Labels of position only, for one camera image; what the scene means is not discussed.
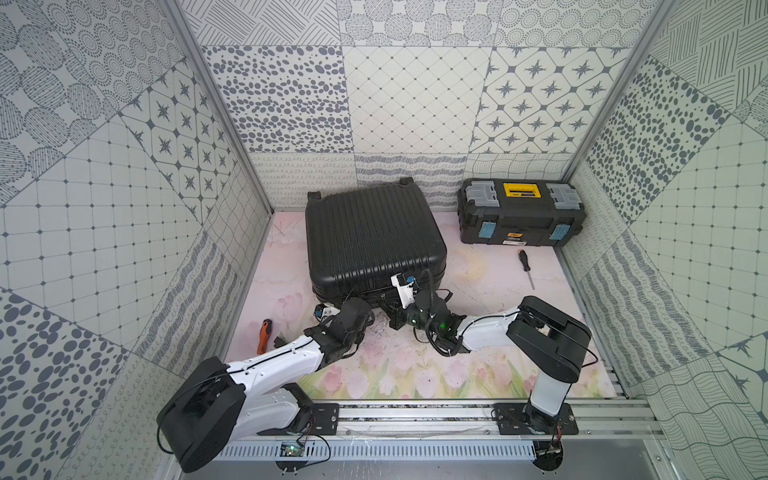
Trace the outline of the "black ribbed hard-shell suitcase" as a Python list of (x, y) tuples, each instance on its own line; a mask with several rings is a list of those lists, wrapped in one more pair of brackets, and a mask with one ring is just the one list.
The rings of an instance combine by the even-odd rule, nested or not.
[(410, 177), (354, 191), (309, 192), (305, 208), (309, 278), (335, 305), (358, 297), (376, 307), (397, 299), (395, 274), (438, 287), (447, 246), (421, 188)]

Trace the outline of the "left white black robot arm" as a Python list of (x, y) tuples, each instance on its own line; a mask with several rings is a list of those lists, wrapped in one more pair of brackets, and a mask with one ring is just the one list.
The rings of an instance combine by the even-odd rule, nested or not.
[(301, 433), (313, 401), (296, 381), (352, 354), (375, 319), (360, 298), (271, 352), (231, 364), (202, 361), (161, 408), (157, 440), (181, 470), (195, 472), (232, 440), (262, 432)]

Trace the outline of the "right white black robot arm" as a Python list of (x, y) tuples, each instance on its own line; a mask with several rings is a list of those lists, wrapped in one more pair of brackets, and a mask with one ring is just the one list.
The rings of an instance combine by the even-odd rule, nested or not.
[(468, 354), (486, 347), (514, 345), (538, 367), (539, 373), (522, 418), (535, 432), (554, 432), (567, 417), (566, 396), (580, 377), (591, 353), (589, 327), (536, 296), (526, 296), (507, 312), (470, 317), (450, 312), (447, 303), (426, 291), (406, 306), (395, 301), (380, 308), (395, 330), (411, 326), (443, 357)]

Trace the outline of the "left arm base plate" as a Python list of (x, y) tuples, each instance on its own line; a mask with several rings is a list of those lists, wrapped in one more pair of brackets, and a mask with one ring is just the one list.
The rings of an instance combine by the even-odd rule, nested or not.
[(335, 435), (337, 432), (340, 405), (319, 403), (300, 406), (298, 413), (284, 428), (262, 430), (258, 436), (285, 436), (294, 434)]

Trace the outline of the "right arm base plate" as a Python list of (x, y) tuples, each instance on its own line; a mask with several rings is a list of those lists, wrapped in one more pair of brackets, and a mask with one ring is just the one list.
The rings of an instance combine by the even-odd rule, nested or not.
[(529, 402), (496, 403), (491, 410), (501, 435), (577, 435), (579, 427), (569, 403), (555, 416), (536, 410)]

